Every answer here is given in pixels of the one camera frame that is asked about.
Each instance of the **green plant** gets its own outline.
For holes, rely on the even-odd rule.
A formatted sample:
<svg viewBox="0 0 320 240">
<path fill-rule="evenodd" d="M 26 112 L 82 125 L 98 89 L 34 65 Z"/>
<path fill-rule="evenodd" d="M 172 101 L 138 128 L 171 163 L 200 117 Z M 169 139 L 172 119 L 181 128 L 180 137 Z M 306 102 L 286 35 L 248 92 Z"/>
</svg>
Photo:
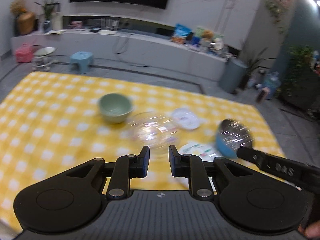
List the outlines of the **green plant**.
<svg viewBox="0 0 320 240">
<path fill-rule="evenodd" d="M 269 10 L 271 17 L 274 17 L 275 19 L 273 20 L 273 24 L 279 24 L 282 19 L 282 15 L 283 15 L 283 11 L 282 9 L 279 7 L 279 5 L 277 5 L 276 3 L 270 2 L 270 1 L 266 1 L 266 8 Z M 283 35 L 286 33 L 286 29 L 283 26 L 278 26 L 278 33 Z"/>
<path fill-rule="evenodd" d="M 247 68 L 247 74 L 252 73 L 257 68 L 265 68 L 269 69 L 268 67 L 263 67 L 260 64 L 265 60 L 275 59 L 272 58 L 264 58 L 262 55 L 266 52 L 268 47 L 265 47 L 263 50 L 261 50 L 258 54 L 254 50 L 249 50 L 248 46 L 242 42 L 242 58 L 244 60 L 244 63 L 248 66 Z"/>
<path fill-rule="evenodd" d="M 266 1 L 266 8 L 270 11 L 271 16 L 278 20 L 277 23 L 281 21 L 279 18 L 282 15 L 282 10 L 277 4 Z"/>
<path fill-rule="evenodd" d="M 305 68 L 310 67 L 313 60 L 314 49 L 309 46 L 292 46 L 289 48 L 291 59 L 287 69 L 287 75 L 281 86 L 282 92 L 291 96 L 292 90 L 299 87 L 298 79 Z"/>
<path fill-rule="evenodd" d="M 50 19 L 52 12 L 54 10 L 54 6 L 57 5 L 58 3 L 56 0 L 44 0 L 43 4 L 37 3 L 37 5 L 40 5 L 44 11 L 44 17 L 48 20 Z"/>
</svg>

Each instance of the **pink box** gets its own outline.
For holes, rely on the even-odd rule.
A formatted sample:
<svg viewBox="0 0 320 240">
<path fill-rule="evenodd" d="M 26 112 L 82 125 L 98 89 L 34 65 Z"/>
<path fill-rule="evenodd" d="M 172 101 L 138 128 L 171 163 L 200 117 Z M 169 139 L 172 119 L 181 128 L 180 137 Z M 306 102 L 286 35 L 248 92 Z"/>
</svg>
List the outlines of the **pink box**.
<svg viewBox="0 0 320 240">
<path fill-rule="evenodd" d="M 18 63 L 29 63 L 33 59 L 31 45 L 23 43 L 21 47 L 15 51 L 16 60 Z"/>
<path fill-rule="evenodd" d="M 73 29 L 81 29 L 82 28 L 82 22 L 71 22 Z"/>
</svg>

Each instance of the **human hand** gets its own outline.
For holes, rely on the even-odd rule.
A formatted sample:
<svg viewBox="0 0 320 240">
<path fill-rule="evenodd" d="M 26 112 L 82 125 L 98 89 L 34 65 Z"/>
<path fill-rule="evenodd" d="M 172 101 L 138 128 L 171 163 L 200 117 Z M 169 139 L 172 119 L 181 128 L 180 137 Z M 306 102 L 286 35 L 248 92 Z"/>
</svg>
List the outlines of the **human hand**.
<svg viewBox="0 0 320 240">
<path fill-rule="evenodd" d="M 313 224 L 308 226 L 306 229 L 299 227 L 298 231 L 304 234 L 307 238 L 320 237 L 320 220 L 317 222 L 314 222 Z"/>
</svg>

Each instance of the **white wall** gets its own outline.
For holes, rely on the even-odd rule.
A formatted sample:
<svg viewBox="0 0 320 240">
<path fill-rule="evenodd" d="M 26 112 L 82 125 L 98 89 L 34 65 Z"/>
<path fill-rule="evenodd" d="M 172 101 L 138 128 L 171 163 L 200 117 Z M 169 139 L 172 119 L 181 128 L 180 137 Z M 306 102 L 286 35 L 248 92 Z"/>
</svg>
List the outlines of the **white wall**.
<svg viewBox="0 0 320 240">
<path fill-rule="evenodd" d="M 11 49 L 10 38 L 13 37 L 13 16 L 10 3 L 13 0 L 0 0 L 0 56 Z"/>
<path fill-rule="evenodd" d="M 35 0 L 28 0 L 34 8 Z M 201 25 L 225 34 L 226 43 L 240 49 L 251 27 L 260 0 L 169 0 L 167 9 L 111 2 L 62 2 L 64 15 L 111 15 L 174 26 Z"/>
<path fill-rule="evenodd" d="M 263 54 L 263 57 L 276 58 L 285 39 L 285 35 L 279 34 L 277 27 L 283 26 L 286 30 L 289 29 L 295 13 L 297 0 L 291 0 L 292 2 L 288 10 L 281 7 L 283 15 L 281 17 L 281 22 L 277 25 L 273 24 L 274 18 L 270 16 L 270 12 L 266 8 L 266 1 L 267 0 L 260 1 L 252 28 L 246 40 L 246 46 L 250 50 L 255 51 L 256 54 L 265 47 L 268 47 L 268 50 Z M 274 62 L 275 60 L 266 60 L 262 62 L 261 65 L 271 68 Z"/>
</svg>

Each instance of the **metal screw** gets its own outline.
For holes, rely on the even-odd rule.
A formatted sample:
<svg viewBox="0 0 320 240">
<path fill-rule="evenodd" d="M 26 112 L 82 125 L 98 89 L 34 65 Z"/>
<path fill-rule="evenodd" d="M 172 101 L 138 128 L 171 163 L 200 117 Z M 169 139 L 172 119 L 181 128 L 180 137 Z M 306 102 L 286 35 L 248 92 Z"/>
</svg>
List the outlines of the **metal screw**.
<svg viewBox="0 0 320 240">
<path fill-rule="evenodd" d="M 109 190 L 109 195 L 113 197 L 120 197 L 124 194 L 124 191 L 120 188 L 113 188 Z"/>
<path fill-rule="evenodd" d="M 200 196 L 200 197 L 209 197 L 212 195 L 212 192 L 206 188 L 201 188 L 197 191 L 197 194 Z"/>
</svg>

